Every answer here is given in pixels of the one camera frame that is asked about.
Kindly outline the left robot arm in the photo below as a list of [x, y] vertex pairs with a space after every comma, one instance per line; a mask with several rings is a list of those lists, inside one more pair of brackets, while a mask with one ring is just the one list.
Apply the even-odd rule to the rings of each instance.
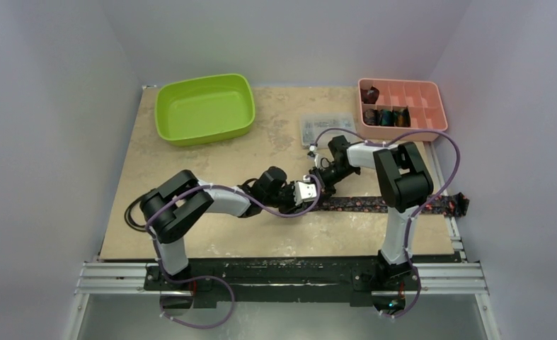
[[316, 179], [288, 181], [283, 170], [271, 166], [260, 177], [232, 187], [214, 185], [182, 170], [134, 204], [144, 216], [144, 231], [154, 240], [161, 280], [179, 290], [189, 280], [185, 235], [204, 214], [249, 218], [266, 210], [279, 217], [298, 217], [317, 200]]

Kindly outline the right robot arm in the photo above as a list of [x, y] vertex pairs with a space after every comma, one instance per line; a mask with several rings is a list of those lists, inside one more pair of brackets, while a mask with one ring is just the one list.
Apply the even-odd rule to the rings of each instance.
[[427, 202], [434, 190], [432, 177], [417, 146], [403, 144], [351, 143], [343, 135], [328, 143], [333, 160], [322, 167], [316, 147], [311, 145], [308, 155], [314, 158], [309, 170], [320, 181], [325, 196], [335, 193], [335, 185], [362, 168], [373, 169], [382, 200], [387, 206], [386, 234], [377, 255], [374, 279], [384, 288], [392, 288], [403, 277], [411, 274], [413, 251], [411, 242], [415, 218], [420, 206]]

